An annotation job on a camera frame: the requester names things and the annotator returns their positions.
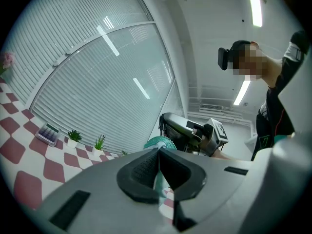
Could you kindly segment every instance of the air vent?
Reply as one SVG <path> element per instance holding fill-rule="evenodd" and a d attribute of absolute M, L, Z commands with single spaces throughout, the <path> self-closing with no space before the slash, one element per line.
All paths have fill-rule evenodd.
<path fill-rule="evenodd" d="M 200 104 L 200 109 L 221 112 L 223 107 L 222 106 L 217 106 L 217 105 Z"/>

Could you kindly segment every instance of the man wearing headset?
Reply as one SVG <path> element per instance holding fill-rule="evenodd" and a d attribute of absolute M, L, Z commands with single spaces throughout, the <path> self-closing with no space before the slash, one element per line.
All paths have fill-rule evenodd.
<path fill-rule="evenodd" d="M 288 49 L 280 60 L 264 54 L 254 41 L 239 40 L 233 43 L 230 50 L 219 49 L 218 64 L 221 69 L 233 68 L 234 75 L 248 76 L 251 80 L 263 79 L 268 85 L 266 101 L 256 117 L 258 137 L 252 160 L 259 150 L 272 147 L 277 141 L 294 132 L 277 96 L 299 69 L 309 45 L 305 32 L 298 31 L 291 37 Z M 212 156 L 228 158 L 219 150 Z"/>

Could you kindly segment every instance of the green succulent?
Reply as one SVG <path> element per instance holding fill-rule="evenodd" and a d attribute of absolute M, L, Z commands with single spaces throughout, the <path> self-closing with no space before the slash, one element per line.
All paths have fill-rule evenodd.
<path fill-rule="evenodd" d="M 70 139 L 72 139 L 75 142 L 79 142 L 81 140 L 80 133 L 78 133 L 76 130 L 72 130 L 71 132 L 68 132 L 68 136 Z"/>
<path fill-rule="evenodd" d="M 106 136 L 101 135 L 98 137 L 98 139 L 96 139 L 96 144 L 94 145 L 95 149 L 102 150 L 104 148 L 103 143 L 104 143 L 105 137 Z"/>

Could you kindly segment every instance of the white ceiling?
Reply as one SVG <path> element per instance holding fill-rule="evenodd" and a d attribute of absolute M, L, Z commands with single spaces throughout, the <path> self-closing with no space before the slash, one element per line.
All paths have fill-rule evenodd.
<path fill-rule="evenodd" d="M 269 56 L 280 59 L 292 33 L 300 29 L 282 0 L 261 2 L 263 27 L 252 25 L 249 0 L 163 0 L 179 34 L 189 80 L 190 103 L 233 106 L 244 77 L 217 64 L 219 47 L 236 40 L 255 40 Z M 252 81 L 239 110 L 256 114 L 265 100 L 266 84 Z"/>

